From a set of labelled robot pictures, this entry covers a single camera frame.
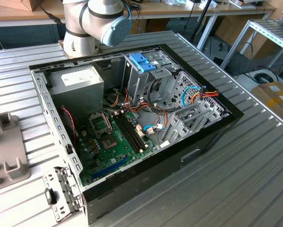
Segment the blue drive bay latch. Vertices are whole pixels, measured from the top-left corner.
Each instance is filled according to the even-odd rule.
[[[143,56],[141,53],[134,53],[130,55],[130,59],[134,62],[134,64],[139,68],[142,72],[149,72],[157,69],[155,65],[152,65],[148,58]]]

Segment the gray plastic holder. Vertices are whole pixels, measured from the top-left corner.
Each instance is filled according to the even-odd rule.
[[[30,176],[18,118],[0,113],[0,189]]]

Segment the metal workbench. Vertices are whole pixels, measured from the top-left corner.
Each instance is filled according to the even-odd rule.
[[[269,63],[268,67],[272,67],[272,65],[279,59],[279,57],[283,54],[283,22],[281,19],[262,19],[262,20],[249,20],[241,33],[239,34],[237,40],[232,45],[232,48],[228,52],[224,61],[221,64],[221,69],[225,69],[226,65],[230,62],[231,58],[235,54],[237,47],[243,41],[245,35],[248,33],[249,29],[252,28],[254,31],[249,39],[245,42],[244,47],[242,48],[240,54],[244,54],[247,48],[252,43],[255,36],[260,33],[264,35],[266,38],[273,41],[275,44],[282,47],[281,51],[275,56],[275,58]]]
[[[283,226],[283,122],[172,31],[129,35],[115,48],[168,44],[218,88],[244,117],[212,150],[97,221],[95,227]],[[0,112],[20,126],[31,176],[0,190],[0,227],[52,227],[41,176],[63,165],[27,65],[65,59],[58,44],[0,51]],[[62,227],[85,226],[82,212]]]

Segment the ram slot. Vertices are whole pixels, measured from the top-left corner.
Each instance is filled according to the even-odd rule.
[[[135,153],[138,153],[141,149],[142,150],[145,149],[145,145],[143,144],[143,141],[137,135],[135,130],[131,127],[127,118],[124,115],[118,116],[114,118],[114,120],[116,124],[118,125],[118,127],[120,128],[126,140],[129,142],[129,144],[133,148]]]

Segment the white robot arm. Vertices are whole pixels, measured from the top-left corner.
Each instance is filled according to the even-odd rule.
[[[122,42],[130,29],[121,0],[64,0],[64,51],[71,57],[96,53],[95,39],[107,46]]]

